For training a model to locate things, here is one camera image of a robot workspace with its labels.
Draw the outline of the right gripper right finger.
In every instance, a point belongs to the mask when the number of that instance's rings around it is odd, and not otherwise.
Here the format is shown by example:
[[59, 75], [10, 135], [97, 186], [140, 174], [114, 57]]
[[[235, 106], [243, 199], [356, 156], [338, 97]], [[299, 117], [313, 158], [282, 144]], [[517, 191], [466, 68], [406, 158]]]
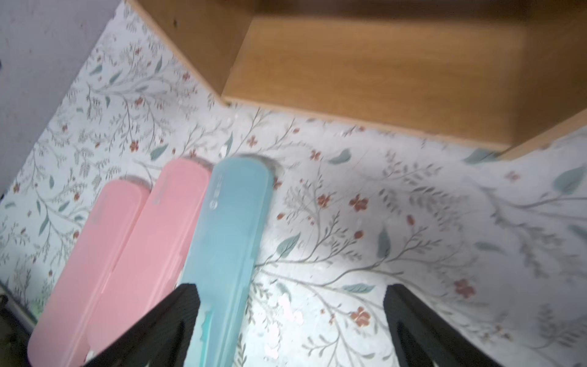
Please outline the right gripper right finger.
[[386, 288], [383, 307], [400, 366], [500, 366], [403, 284]]

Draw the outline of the pink pencil case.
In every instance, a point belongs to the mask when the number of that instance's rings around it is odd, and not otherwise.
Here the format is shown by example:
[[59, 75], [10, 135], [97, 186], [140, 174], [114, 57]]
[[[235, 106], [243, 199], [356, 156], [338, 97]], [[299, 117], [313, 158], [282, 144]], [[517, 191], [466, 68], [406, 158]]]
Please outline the pink pencil case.
[[167, 163], [88, 324], [91, 351], [101, 353], [176, 287], [210, 180], [183, 158]]
[[149, 194], [128, 180], [104, 186], [33, 329], [31, 365], [84, 364], [90, 318]]

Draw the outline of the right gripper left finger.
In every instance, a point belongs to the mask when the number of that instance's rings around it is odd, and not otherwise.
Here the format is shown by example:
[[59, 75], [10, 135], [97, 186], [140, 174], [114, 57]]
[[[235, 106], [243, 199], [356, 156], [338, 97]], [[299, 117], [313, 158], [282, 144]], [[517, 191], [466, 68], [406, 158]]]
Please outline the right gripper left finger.
[[182, 284], [87, 366], [182, 366], [200, 310], [195, 284]]

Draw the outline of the teal pencil case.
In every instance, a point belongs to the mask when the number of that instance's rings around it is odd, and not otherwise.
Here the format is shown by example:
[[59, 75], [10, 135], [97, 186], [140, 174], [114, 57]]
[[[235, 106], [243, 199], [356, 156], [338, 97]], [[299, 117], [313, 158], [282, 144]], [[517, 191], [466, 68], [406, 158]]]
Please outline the teal pencil case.
[[180, 280], [195, 284], [200, 297], [186, 366], [233, 364], [273, 180], [250, 157], [227, 158], [212, 170]]

